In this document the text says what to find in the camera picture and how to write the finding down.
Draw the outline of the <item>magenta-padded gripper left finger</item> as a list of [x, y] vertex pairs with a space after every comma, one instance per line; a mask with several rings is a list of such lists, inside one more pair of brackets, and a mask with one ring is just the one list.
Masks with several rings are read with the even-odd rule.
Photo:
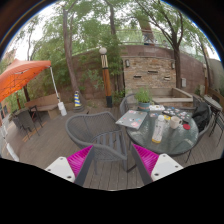
[[69, 157], [58, 157], [46, 171], [82, 186], [94, 157], [93, 146], [90, 145]]

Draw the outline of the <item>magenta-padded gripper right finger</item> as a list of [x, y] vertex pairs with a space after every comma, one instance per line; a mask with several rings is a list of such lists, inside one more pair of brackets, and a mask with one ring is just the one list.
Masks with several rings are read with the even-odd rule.
[[145, 185], [182, 169], [182, 166], [167, 154], [156, 154], [146, 148], [132, 145], [132, 156]]

